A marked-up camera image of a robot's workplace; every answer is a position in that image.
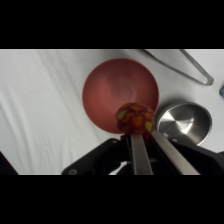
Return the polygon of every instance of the white cloth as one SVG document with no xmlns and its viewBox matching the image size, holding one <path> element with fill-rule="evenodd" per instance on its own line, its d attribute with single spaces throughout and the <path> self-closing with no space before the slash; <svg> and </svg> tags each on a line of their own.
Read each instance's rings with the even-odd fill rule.
<svg viewBox="0 0 224 224">
<path fill-rule="evenodd" d="M 134 59 L 154 74 L 161 107 L 176 100 L 206 107 L 213 130 L 202 146 L 223 151 L 224 50 L 188 52 L 215 78 L 213 86 L 200 86 L 134 49 L 0 50 L 0 151 L 19 174 L 61 174 L 103 141 L 119 138 L 95 127 L 82 106 L 88 74 L 113 58 Z"/>
</svg>

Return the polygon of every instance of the metal tongs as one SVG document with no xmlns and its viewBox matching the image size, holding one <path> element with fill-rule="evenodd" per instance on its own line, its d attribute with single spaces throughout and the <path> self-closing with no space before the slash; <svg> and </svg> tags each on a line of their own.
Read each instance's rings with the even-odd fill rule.
<svg viewBox="0 0 224 224">
<path fill-rule="evenodd" d="M 204 75 L 206 78 L 207 78 L 207 81 L 206 82 L 201 82 L 193 77 L 191 77 L 190 75 L 168 65 L 167 63 L 164 63 L 163 61 L 159 60 L 157 57 L 155 57 L 153 54 L 151 54 L 149 51 L 145 50 L 145 49 L 142 49 L 144 50 L 154 61 L 157 61 L 158 63 L 160 63 L 161 65 L 185 76 L 186 78 L 189 78 L 191 79 L 192 81 L 195 81 L 199 84 L 202 84 L 202 85 L 205 85 L 205 86 L 211 86 L 213 83 L 214 83 L 214 79 L 205 71 L 205 69 L 191 56 L 189 55 L 184 49 L 180 49 L 180 51 L 182 52 L 182 54 L 194 65 L 194 67 L 202 74 Z"/>
<path fill-rule="evenodd" d="M 152 137 L 181 175 L 200 175 L 161 133 L 154 132 L 152 133 Z M 132 134 L 131 144 L 134 175 L 153 175 L 142 136 Z"/>
</svg>

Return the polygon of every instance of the metal bowl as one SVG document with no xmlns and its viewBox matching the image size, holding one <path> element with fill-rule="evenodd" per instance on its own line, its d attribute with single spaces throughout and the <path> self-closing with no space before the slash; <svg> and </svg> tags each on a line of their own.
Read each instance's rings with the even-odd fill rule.
<svg viewBox="0 0 224 224">
<path fill-rule="evenodd" d="M 202 144 L 212 129 L 209 112 L 195 103 L 180 103 L 166 108 L 159 116 L 157 131 L 171 141 Z"/>
</svg>

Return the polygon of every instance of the red plate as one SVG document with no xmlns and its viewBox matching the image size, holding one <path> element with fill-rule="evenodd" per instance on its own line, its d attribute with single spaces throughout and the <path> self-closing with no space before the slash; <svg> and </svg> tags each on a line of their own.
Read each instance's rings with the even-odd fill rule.
<svg viewBox="0 0 224 224">
<path fill-rule="evenodd" d="M 159 90 L 152 73 L 129 59 L 114 59 L 96 67 L 83 88 L 83 105 L 90 120 L 104 131 L 120 134 L 115 114 L 126 103 L 156 111 Z"/>
</svg>

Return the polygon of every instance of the table surface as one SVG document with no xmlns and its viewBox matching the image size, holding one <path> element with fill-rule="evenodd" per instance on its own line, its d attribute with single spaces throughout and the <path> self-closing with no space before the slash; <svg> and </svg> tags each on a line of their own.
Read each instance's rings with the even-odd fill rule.
<svg viewBox="0 0 224 224">
<path fill-rule="evenodd" d="M 178 50 L 148 49 L 160 59 L 203 79 Z M 19 174 L 60 174 L 108 138 L 118 135 L 95 127 L 82 106 L 88 74 L 113 58 L 142 63 L 155 76 L 160 111 L 176 102 L 195 102 L 210 112 L 213 128 L 202 147 L 221 152 L 224 145 L 224 50 L 187 50 L 214 77 L 199 85 L 135 49 L 0 50 L 0 151 Z"/>
</svg>

